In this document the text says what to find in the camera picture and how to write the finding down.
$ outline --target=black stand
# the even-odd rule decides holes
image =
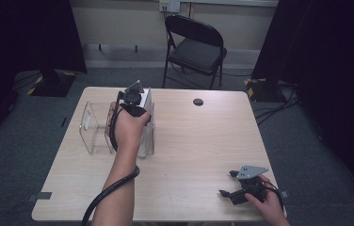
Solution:
[[[40,70],[41,77],[27,93],[31,96],[66,97],[75,73],[57,73],[54,69]]]
[[[266,79],[248,79],[245,85],[253,102],[286,103],[286,98],[277,83],[268,82]]]

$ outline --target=black folding chair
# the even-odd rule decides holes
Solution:
[[[223,59],[227,55],[227,49],[224,48],[220,33],[209,24],[180,15],[167,17],[165,26],[169,40],[162,88],[165,87],[166,78],[179,82],[167,76],[169,62],[182,67],[183,72],[187,68],[195,73],[212,76],[209,89],[212,89],[219,68],[221,86]],[[184,38],[178,45],[173,38],[176,34]]]

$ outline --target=gray carpet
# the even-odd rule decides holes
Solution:
[[[20,73],[17,79],[33,73]],[[79,225],[38,223],[31,218],[34,203],[26,199],[40,192],[83,89],[126,87],[138,79],[145,87],[160,88],[162,74],[161,68],[88,69],[88,74],[77,76],[65,98],[26,95],[30,87],[23,84],[29,79],[16,84],[15,87],[22,86],[18,89],[20,96],[0,125],[0,225]],[[224,76],[222,87],[215,83],[215,89],[244,91],[244,78]],[[207,87],[208,81],[195,82]],[[189,89],[170,80],[167,88]],[[264,112],[256,109],[277,106],[252,103],[255,115]],[[354,225],[354,180],[346,166],[318,140],[314,128],[314,122],[300,105],[274,114],[259,126],[279,186],[290,193],[284,200],[288,218],[293,225]]]

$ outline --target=chair seat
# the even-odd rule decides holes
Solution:
[[[227,49],[223,48],[223,58],[227,55]],[[200,70],[208,73],[215,72],[220,65],[220,48],[184,39],[169,55],[169,61],[178,65],[186,65],[188,69]]]

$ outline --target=electrical outlet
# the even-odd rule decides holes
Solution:
[[[180,2],[179,1],[170,1],[170,6],[168,8],[169,12],[180,12]]]
[[[180,2],[179,1],[159,1],[159,11],[167,12],[180,12]]]
[[[159,1],[159,11],[169,11],[170,8],[170,1]]]

